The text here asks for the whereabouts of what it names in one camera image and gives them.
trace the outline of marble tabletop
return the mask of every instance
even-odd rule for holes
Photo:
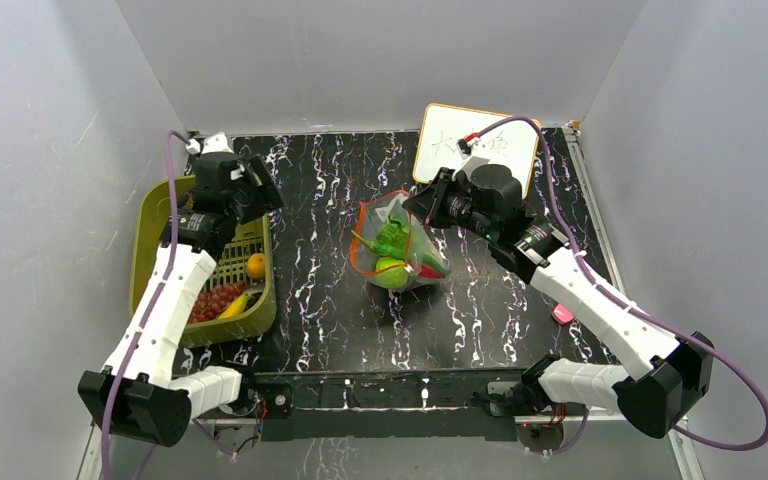
[[[562,213],[590,264],[609,278],[563,131],[545,133]],[[554,303],[496,265],[484,241],[464,230],[430,230],[452,263],[440,285],[392,294],[352,269],[360,202],[416,188],[418,139],[418,132],[235,138],[235,151],[264,157],[284,197],[270,215],[278,314],[258,338],[183,349],[175,373],[214,356],[258,372],[528,367],[546,353],[613,362],[578,322],[555,323]],[[526,197],[533,215],[548,213],[543,168],[538,159]]]

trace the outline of plastic basket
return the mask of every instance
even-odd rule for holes
[[[195,177],[180,177],[175,180],[178,192],[184,192],[195,185]],[[169,219],[169,190],[166,182],[152,188],[143,198],[137,219],[137,235],[134,239],[134,260],[131,268],[130,312],[137,309],[151,276],[157,253],[157,244],[163,227]],[[266,278],[263,280],[263,294],[260,299],[241,315],[215,319],[207,322],[188,324],[184,328],[180,346],[197,347],[211,343],[227,342],[245,337],[261,335],[269,330],[275,320],[277,304],[272,280],[272,236],[269,221],[265,216],[237,226],[234,240],[225,246],[216,270],[205,282],[204,290],[225,282],[244,280],[251,285],[246,275],[246,261],[255,253],[263,253],[266,260]]]

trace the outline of pink object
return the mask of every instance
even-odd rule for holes
[[[575,320],[575,315],[573,315],[563,305],[558,304],[558,306],[555,307],[554,310],[552,310],[552,318],[554,318],[555,321],[560,323],[561,325],[566,325],[571,321]]]

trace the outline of plastic bag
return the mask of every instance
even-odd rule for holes
[[[370,283],[395,292],[439,283],[450,272],[422,223],[402,208],[408,198],[399,190],[361,203],[352,231],[352,267]]]

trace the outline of whiteboard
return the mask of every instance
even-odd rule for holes
[[[419,183],[430,183],[440,167],[460,169],[464,158],[458,150],[458,140],[508,116],[439,103],[429,104],[425,108],[419,134],[413,179]],[[537,133],[530,125],[525,122],[503,125],[482,137],[473,149],[473,153],[491,158],[491,163],[510,168],[514,178],[522,184],[525,198],[537,153]]]

